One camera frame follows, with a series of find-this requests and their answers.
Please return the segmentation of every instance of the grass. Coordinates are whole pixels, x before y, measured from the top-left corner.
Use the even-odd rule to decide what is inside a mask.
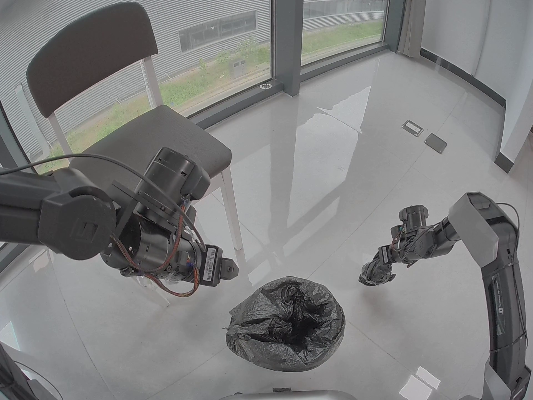
[[[304,31],[302,55],[381,34],[382,26],[383,22],[377,21],[343,24],[328,30]],[[256,65],[270,63],[270,45],[260,45],[255,37],[250,37],[239,44],[236,52],[222,51],[209,63],[200,59],[197,69],[185,73],[176,80],[160,84],[163,103],[170,107],[178,107],[203,93],[231,84],[234,80],[230,75],[229,63],[237,58],[246,59],[248,73],[251,74],[257,71]],[[149,109],[150,105],[145,94],[122,103],[115,103],[94,120],[83,123],[69,132],[67,140],[73,152],[81,153]],[[61,147],[55,143],[50,151],[50,157],[61,154],[63,154]],[[37,167],[37,172],[45,173],[67,165],[68,162],[65,160],[45,163]]]

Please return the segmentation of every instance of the building window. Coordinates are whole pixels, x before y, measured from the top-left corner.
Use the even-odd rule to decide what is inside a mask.
[[[379,12],[385,10],[384,0],[327,0],[303,4],[303,17],[315,18],[358,12]]]
[[[250,11],[184,28],[179,31],[181,51],[253,31],[257,28],[255,19],[256,11]]]

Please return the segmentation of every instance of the trash bag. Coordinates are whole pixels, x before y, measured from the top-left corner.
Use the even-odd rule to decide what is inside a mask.
[[[265,284],[230,314],[229,349],[281,372],[323,364],[341,344],[346,324],[341,306],[325,286],[297,277]]]
[[[390,282],[394,277],[396,274],[392,274],[392,265],[383,265],[377,253],[372,261],[363,265],[359,275],[359,283],[366,286],[378,286]]]

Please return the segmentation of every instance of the chair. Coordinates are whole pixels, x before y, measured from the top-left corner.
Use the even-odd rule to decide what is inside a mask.
[[[28,66],[28,87],[37,108],[50,121],[63,151],[71,153],[54,112],[90,86],[142,61],[153,108],[85,152],[116,158],[141,173],[163,146],[191,157],[211,177],[206,194],[221,188],[233,247],[240,250],[243,241],[231,180],[231,150],[189,119],[163,105],[151,58],[157,53],[146,10],[134,2],[112,4],[71,22],[52,37]],[[100,188],[107,188],[116,179],[135,189],[139,181],[121,167],[92,158],[74,158],[70,167],[81,170]]]

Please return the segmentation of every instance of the corrugated metal wall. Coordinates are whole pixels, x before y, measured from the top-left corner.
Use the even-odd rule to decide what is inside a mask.
[[[120,1],[136,1],[146,8],[159,48],[159,54],[154,57],[159,79],[197,65],[200,58],[215,57],[220,50],[235,49],[246,36],[254,35],[259,42],[270,41],[270,0],[17,0],[0,12],[0,100],[27,153],[36,155],[41,150],[17,101],[15,88],[18,84],[22,83],[44,136],[50,143],[55,140],[50,124],[40,116],[26,84],[26,68],[31,58],[67,23],[98,7]],[[181,52],[180,29],[250,10],[257,11],[256,31]],[[316,28],[382,16],[382,12],[366,12],[321,17],[305,20],[304,27]],[[140,65],[136,63],[65,104],[57,111],[57,118],[63,130],[69,131],[109,107],[115,99],[122,100],[143,88]]]

